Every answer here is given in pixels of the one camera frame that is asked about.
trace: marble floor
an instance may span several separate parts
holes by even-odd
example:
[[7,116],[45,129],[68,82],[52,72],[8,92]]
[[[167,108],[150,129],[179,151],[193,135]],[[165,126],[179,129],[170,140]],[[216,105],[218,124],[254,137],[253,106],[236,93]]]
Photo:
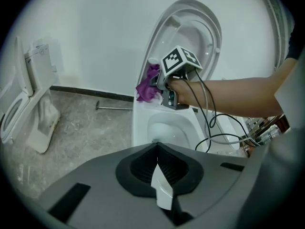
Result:
[[132,107],[132,103],[51,91],[61,119],[49,149],[38,154],[27,146],[1,147],[1,162],[14,188],[37,199],[54,181],[87,160],[131,146],[132,111],[95,110],[101,106]]

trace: forearm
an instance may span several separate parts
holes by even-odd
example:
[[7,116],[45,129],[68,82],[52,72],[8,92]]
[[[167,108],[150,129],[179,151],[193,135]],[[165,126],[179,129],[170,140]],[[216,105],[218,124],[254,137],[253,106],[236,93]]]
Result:
[[[282,113],[282,109],[274,97],[277,86],[269,78],[205,81],[204,83],[213,95],[218,112],[245,117],[275,116]],[[192,83],[191,86],[201,107],[205,108],[201,83]],[[209,109],[213,110],[213,103],[208,92],[207,95]],[[198,106],[190,90],[184,94],[182,101],[185,104]]]

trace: toilet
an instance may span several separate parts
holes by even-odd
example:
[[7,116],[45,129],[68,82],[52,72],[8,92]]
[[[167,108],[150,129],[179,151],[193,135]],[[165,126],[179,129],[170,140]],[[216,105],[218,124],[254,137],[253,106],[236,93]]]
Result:
[[[33,45],[24,54],[21,39],[16,37],[14,50],[16,72],[0,96],[0,109],[5,114],[1,141],[5,147],[27,145],[42,154],[47,151],[60,118],[50,93],[55,75],[49,46]],[[17,88],[20,92],[12,99]]]
[[[146,75],[150,64],[160,64],[161,58],[177,45],[196,54],[203,68],[201,78],[208,80],[217,65],[221,42],[220,24],[208,7],[195,0],[177,1],[160,16],[151,34],[137,84]],[[193,75],[189,80],[199,79]],[[134,98],[132,146],[162,142],[195,150],[203,139],[201,126],[191,107],[175,111],[163,106],[160,97],[151,103],[140,103]],[[205,152],[207,148],[208,143],[204,142],[198,151]],[[157,205],[170,210],[173,190],[159,166],[155,169],[151,186],[157,192]]]

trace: purple cloth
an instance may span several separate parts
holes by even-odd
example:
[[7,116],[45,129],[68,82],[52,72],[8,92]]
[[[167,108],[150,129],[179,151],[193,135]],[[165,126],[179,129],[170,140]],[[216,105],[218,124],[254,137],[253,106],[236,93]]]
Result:
[[137,98],[138,102],[150,102],[157,93],[161,93],[156,86],[149,86],[150,80],[155,77],[159,73],[160,66],[158,64],[152,64],[149,66],[147,70],[147,77],[145,80],[141,81],[141,83],[135,88],[140,95]]

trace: white cube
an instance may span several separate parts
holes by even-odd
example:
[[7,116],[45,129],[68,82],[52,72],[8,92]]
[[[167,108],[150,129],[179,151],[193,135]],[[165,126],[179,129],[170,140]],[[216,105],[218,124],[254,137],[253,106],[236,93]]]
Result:
[[194,71],[194,67],[197,68],[198,72],[202,70],[202,66],[196,55],[181,46],[175,46],[163,57],[161,66],[165,77],[176,72],[183,66],[186,66],[187,72]]

